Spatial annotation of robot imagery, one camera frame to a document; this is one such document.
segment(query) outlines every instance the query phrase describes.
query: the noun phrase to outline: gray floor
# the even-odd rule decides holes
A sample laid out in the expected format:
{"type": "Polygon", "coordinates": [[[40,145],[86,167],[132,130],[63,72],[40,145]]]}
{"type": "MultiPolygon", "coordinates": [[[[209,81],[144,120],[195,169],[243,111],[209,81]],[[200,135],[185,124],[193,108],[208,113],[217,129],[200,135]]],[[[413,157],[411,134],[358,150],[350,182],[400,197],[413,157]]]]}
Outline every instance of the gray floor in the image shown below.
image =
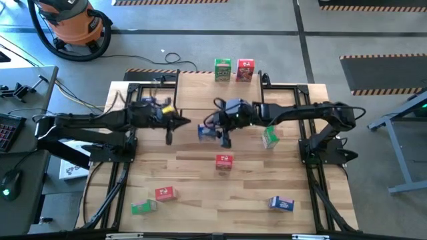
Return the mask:
{"type": "MultiPolygon", "coordinates": [[[[214,5],[135,7],[112,7],[107,0],[91,2],[95,8],[109,15],[116,29],[297,31],[292,0],[230,0],[229,3],[214,5]]],[[[427,30],[425,13],[321,11],[316,0],[300,0],[300,7],[306,31],[427,30]]],[[[7,2],[7,8],[0,16],[2,28],[31,26],[26,8],[19,8],[12,1],[7,2]]],[[[179,67],[193,70],[191,65],[156,66],[130,58],[74,63],[50,54],[39,41],[34,41],[37,39],[36,34],[2,33],[2,36],[25,48],[45,65],[59,66],[60,80],[78,96],[95,105],[104,104],[109,83],[122,80],[123,73],[128,68],[179,67]]],[[[307,44],[314,81],[327,85],[330,99],[368,110],[367,115],[359,120],[357,128],[342,134],[350,138],[346,147],[359,153],[359,158],[348,165],[350,189],[359,227],[367,233],[425,239],[427,189],[390,196],[387,187],[403,183],[396,156],[384,129],[371,133],[366,128],[369,122],[392,112],[409,96],[351,96],[338,57],[351,54],[425,53],[426,38],[307,37],[307,44]]],[[[274,82],[307,83],[298,36],[114,35],[106,55],[142,55],[154,61],[163,61],[165,53],[170,51],[179,53],[183,60],[194,61],[200,70],[209,71],[213,70],[212,63],[216,57],[254,58],[256,68],[268,72],[274,82]]],[[[84,107],[63,98],[57,90],[53,98],[49,107],[51,111],[87,112],[84,107]]],[[[425,173],[427,164],[420,164],[418,170],[418,173],[425,173]]],[[[417,178],[425,179],[425,174],[417,178]]],[[[43,191],[81,191],[81,186],[81,181],[67,186],[52,180],[43,191]]],[[[77,212],[80,196],[81,192],[57,194],[49,197],[49,201],[77,212]]],[[[64,213],[52,211],[50,203],[47,201],[45,204],[43,214],[53,216],[58,223],[49,227],[32,228],[33,232],[73,227],[75,213],[71,217],[62,217],[64,213]]]]}

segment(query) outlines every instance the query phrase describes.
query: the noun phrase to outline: vacuum cleaner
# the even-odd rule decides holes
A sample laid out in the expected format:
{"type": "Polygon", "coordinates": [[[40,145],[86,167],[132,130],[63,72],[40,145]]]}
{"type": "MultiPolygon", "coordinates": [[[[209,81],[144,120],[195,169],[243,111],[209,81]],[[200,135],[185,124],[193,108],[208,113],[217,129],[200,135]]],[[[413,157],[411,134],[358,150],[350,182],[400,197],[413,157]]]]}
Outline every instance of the vacuum cleaner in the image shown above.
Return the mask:
{"type": "Polygon", "coordinates": [[[28,9],[41,42],[56,56],[70,61],[90,61],[107,51],[113,22],[101,11],[94,10],[88,0],[28,0],[28,9]],[[54,46],[40,26],[35,6],[57,36],[53,40],[54,46]],[[103,37],[103,43],[98,45],[100,37],[103,37]],[[91,54],[68,54],[66,44],[87,46],[91,54]]]}

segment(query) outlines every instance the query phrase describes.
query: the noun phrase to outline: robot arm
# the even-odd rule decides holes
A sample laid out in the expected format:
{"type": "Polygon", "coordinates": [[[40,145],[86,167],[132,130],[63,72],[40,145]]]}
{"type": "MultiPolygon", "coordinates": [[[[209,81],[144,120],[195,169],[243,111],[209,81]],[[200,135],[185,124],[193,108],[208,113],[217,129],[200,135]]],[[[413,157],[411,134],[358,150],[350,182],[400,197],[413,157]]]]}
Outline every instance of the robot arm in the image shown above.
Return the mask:
{"type": "Polygon", "coordinates": [[[91,153],[91,161],[133,161],[137,138],[132,129],[166,129],[166,144],[172,143],[172,131],[190,122],[182,117],[170,100],[160,105],[153,101],[132,102],[125,109],[101,115],[58,114],[43,116],[37,121],[37,148],[88,169],[89,157],[70,149],[59,140],[74,139],[94,143],[83,148],[91,153]],[[109,129],[100,133],[87,129],[109,129]]]}
{"type": "Polygon", "coordinates": [[[250,125],[268,127],[282,121],[323,119],[329,123],[325,129],[310,138],[310,149],[314,150],[327,144],[341,131],[349,131],[356,126],[353,109],[344,103],[314,103],[304,106],[282,107],[275,103],[252,103],[243,99],[221,100],[220,110],[205,120],[206,127],[215,126],[222,147],[230,148],[229,132],[250,125]]]}

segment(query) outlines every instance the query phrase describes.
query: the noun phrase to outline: wooden tabletop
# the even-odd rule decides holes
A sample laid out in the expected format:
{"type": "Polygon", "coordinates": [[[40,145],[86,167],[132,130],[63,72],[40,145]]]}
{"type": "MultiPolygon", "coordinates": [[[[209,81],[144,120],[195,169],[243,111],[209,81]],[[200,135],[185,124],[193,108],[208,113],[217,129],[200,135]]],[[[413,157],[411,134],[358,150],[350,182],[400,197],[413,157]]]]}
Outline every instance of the wooden tabletop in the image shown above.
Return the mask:
{"type": "MultiPolygon", "coordinates": [[[[171,146],[165,144],[165,130],[138,129],[138,148],[131,164],[120,231],[187,232],[187,233],[314,233],[314,220],[305,167],[300,163],[297,121],[285,121],[277,126],[280,142],[274,149],[265,150],[261,140],[262,127],[247,127],[232,132],[231,149],[223,149],[218,142],[200,143],[197,124],[215,109],[214,97],[242,97],[258,100],[258,76],[252,83],[215,83],[214,75],[180,74],[177,106],[191,123],[173,133],[171,146]],[[215,169],[217,154],[234,155],[233,169],[222,174],[215,169]],[[174,186],[177,201],[157,203],[158,210],[146,215],[132,215],[131,203],[155,199],[154,189],[174,186]],[[268,209],[268,199],[282,196],[295,200],[293,212],[268,209]]],[[[111,105],[115,92],[123,96],[129,82],[112,82],[107,99],[111,105]]],[[[326,86],[308,85],[313,102],[328,100],[326,86]]],[[[173,89],[162,89],[158,99],[173,97],[173,89]]],[[[280,105],[293,105],[291,91],[265,90],[265,101],[280,105]]],[[[114,109],[122,108],[116,104],[114,109]]],[[[320,131],[326,122],[316,121],[320,131]]],[[[99,208],[107,191],[111,163],[105,163],[94,175],[86,200],[86,219],[99,208]]],[[[332,203],[342,217],[357,228],[356,216],[346,175],[337,166],[326,165],[325,175],[332,203]]],[[[117,198],[112,204],[110,223],[117,198]]],[[[326,226],[323,205],[320,203],[322,222],[326,226]]],[[[77,226],[82,226],[81,214],[77,226]]]]}

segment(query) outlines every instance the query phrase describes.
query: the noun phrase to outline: juice box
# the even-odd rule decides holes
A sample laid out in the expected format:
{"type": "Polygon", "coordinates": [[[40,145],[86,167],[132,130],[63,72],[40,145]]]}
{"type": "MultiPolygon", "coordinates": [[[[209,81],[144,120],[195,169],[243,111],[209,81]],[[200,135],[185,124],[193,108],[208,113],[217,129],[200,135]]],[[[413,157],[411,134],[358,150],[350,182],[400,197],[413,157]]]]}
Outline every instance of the juice box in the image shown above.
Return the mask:
{"type": "Polygon", "coordinates": [[[293,211],[294,200],[285,197],[275,196],[270,199],[268,207],[271,209],[277,209],[282,211],[293,211]]]}
{"type": "Polygon", "coordinates": [[[238,72],[236,81],[250,82],[254,74],[255,61],[253,59],[238,59],[238,72]]]}
{"type": "Polygon", "coordinates": [[[230,81],[232,77],[232,60],[215,59],[215,81],[230,81]]]}
{"type": "Polygon", "coordinates": [[[216,155],[216,169],[220,171],[230,171],[233,167],[233,156],[216,155]]]}
{"type": "Polygon", "coordinates": [[[177,191],[173,187],[162,187],[154,192],[157,201],[165,202],[177,199],[177,191]]]}
{"type": "Polygon", "coordinates": [[[279,142],[278,136],[274,133],[274,126],[266,127],[262,135],[262,142],[266,149],[272,149],[279,142]]]}
{"type": "Polygon", "coordinates": [[[212,142],[216,141],[216,131],[206,127],[204,123],[197,126],[197,135],[199,136],[200,142],[212,142]]]}
{"type": "Polygon", "coordinates": [[[145,200],[139,203],[131,203],[132,215],[151,213],[157,211],[157,203],[153,200],[145,200]]]}

